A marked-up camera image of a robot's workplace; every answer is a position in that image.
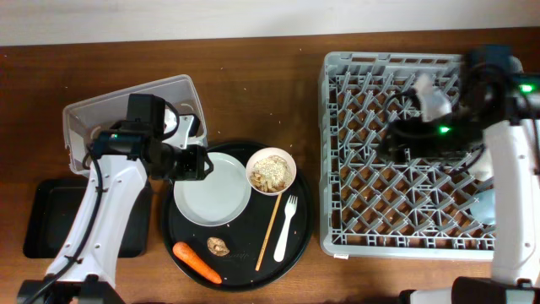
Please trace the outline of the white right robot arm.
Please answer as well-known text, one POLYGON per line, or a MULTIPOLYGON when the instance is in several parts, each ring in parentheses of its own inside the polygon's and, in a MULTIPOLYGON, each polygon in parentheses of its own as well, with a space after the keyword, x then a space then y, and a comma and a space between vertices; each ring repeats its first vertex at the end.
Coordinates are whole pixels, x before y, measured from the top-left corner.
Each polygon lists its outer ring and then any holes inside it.
POLYGON ((401 303, 537 303, 539 301, 539 77, 516 70, 508 46, 467 53, 457 105, 421 76, 405 91, 420 117, 387 120, 380 159, 405 154, 459 160, 488 153, 494 178, 496 244, 490 278, 458 277, 440 290, 404 290, 401 303))

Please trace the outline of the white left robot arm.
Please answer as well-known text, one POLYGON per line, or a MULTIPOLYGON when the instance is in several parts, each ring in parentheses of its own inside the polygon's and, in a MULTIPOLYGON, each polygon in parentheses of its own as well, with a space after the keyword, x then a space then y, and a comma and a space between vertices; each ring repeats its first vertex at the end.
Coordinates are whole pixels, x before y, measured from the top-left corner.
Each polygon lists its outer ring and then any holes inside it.
POLYGON ((17 301, 120 303, 116 264, 132 207, 149 178, 200 181, 213 171, 206 149, 189 143, 200 120, 168 101, 131 94, 125 119, 87 148, 89 180, 75 220, 43 280, 26 280, 17 301))

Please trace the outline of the light blue cup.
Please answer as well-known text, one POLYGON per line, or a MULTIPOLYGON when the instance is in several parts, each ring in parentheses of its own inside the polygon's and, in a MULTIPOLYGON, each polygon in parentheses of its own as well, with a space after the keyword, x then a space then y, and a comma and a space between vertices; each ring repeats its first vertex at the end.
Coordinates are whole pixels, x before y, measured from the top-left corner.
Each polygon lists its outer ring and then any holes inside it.
POLYGON ((494 225, 495 219, 495 191, 488 189, 472 197, 470 213, 484 225, 494 225))

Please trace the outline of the pink bowl with food scraps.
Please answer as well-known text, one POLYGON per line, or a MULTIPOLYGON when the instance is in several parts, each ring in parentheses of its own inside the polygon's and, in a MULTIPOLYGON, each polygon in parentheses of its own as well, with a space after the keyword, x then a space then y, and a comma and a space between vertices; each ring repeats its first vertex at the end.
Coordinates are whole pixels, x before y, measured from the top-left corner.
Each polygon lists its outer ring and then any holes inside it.
POLYGON ((293 183, 297 167, 291 154, 279 148, 263 148, 246 164, 246 179, 253 189, 267 196, 284 193, 293 183))

